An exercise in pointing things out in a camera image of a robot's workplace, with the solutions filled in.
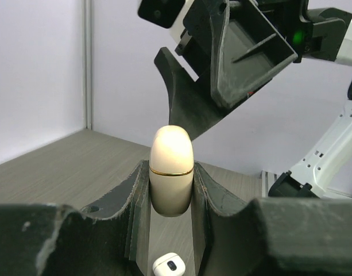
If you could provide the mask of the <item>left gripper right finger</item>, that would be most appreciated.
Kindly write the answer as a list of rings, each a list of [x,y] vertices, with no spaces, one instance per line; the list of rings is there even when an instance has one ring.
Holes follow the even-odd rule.
[[[196,275],[352,275],[352,200],[245,202],[194,166]]]

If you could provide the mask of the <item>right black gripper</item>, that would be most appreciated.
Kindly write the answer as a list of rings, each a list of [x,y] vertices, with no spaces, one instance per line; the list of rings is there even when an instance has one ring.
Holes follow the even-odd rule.
[[[312,38],[307,6],[308,1],[186,1],[177,19],[176,53],[198,75],[203,94],[219,108],[234,109],[302,60]]]

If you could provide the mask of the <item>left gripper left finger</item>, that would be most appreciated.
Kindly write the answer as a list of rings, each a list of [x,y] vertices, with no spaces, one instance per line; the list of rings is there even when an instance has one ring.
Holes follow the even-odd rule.
[[[145,275],[149,163],[82,209],[0,204],[0,275]]]

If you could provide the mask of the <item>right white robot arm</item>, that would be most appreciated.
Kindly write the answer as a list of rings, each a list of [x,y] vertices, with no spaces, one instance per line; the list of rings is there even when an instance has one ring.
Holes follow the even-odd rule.
[[[305,160],[343,116],[352,69],[307,61],[279,77],[195,141],[209,166],[246,175],[278,175]]]

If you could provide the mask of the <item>beige earbud case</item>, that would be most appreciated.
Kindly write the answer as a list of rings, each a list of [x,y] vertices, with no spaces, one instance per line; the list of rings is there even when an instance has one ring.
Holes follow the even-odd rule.
[[[161,127],[149,156],[150,196],[155,211],[164,217],[185,213],[191,202],[194,151],[187,131],[176,125]]]

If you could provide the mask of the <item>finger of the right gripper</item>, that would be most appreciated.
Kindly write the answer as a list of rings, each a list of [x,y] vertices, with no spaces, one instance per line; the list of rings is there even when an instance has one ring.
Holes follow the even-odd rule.
[[[154,64],[168,93],[168,124],[184,128],[195,140],[230,114],[210,96],[209,87],[194,81],[166,47],[160,48]]]

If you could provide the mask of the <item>white earbud charging case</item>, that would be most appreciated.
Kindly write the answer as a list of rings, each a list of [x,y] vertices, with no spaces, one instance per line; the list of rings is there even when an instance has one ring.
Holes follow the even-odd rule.
[[[152,270],[155,276],[182,276],[185,263],[177,253],[170,252],[156,259]]]

